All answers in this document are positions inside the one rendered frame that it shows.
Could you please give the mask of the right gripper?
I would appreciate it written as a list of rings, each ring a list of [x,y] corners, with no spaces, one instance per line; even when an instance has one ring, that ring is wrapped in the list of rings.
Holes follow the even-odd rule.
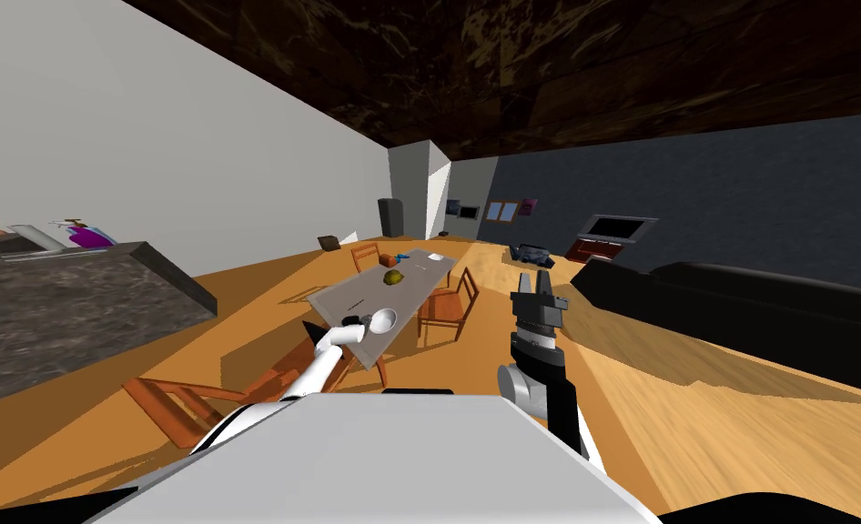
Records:
[[[520,273],[518,292],[511,293],[512,314],[519,328],[531,332],[551,332],[562,327],[562,312],[568,309],[565,297],[553,295],[548,270],[537,272],[537,293],[532,293],[530,273]]]

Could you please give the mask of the grey dining table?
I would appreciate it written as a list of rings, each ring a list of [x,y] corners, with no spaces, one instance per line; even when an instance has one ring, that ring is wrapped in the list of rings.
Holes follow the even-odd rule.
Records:
[[[307,297],[322,320],[335,327],[348,316],[374,314],[383,308],[397,314],[394,327],[384,334],[367,333],[359,344],[347,348],[360,364],[369,369],[403,330],[423,302],[456,265],[452,257],[433,258],[430,251],[414,249],[395,269],[403,275],[399,284],[388,286],[383,276],[386,267],[375,266]]]

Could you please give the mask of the orange wooden chair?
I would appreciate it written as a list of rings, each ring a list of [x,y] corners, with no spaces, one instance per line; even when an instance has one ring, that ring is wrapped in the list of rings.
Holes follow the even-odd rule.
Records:
[[[430,327],[455,328],[453,341],[459,341],[480,290],[468,267],[458,279],[457,288],[435,289],[417,312],[417,330]]]
[[[193,448],[224,416],[209,398],[242,405],[279,399],[314,361],[314,343],[304,339],[242,391],[152,378],[132,378],[123,389],[177,448]]]
[[[364,269],[370,266],[370,263],[380,261],[380,248],[378,242],[369,242],[350,250],[352,261],[356,271],[362,273]]]

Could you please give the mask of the television on red stand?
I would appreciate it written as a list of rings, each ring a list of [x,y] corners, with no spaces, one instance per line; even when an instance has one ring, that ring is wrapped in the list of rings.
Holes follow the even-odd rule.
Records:
[[[593,215],[577,234],[565,259],[585,264],[590,258],[614,259],[645,235],[657,218]]]

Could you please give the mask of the black tall bin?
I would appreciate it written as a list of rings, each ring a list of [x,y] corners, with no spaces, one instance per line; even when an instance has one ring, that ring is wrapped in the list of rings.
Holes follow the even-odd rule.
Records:
[[[403,203],[397,198],[378,200],[381,234],[384,237],[401,237],[404,234]]]

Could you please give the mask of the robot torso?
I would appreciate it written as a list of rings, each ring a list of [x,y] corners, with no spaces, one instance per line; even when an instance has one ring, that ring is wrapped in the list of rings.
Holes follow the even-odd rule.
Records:
[[[661,524],[498,396],[319,394],[86,524]]]

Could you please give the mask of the black sofa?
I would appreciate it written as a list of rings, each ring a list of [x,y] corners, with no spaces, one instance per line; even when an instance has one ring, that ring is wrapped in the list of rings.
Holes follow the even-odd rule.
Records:
[[[593,258],[571,280],[594,307],[861,389],[861,288],[699,262],[642,273]]]

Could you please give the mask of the dark stone kitchen counter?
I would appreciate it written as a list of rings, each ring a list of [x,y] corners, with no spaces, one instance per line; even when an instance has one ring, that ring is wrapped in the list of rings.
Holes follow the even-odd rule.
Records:
[[[218,314],[147,242],[86,249],[0,236],[0,399]]]

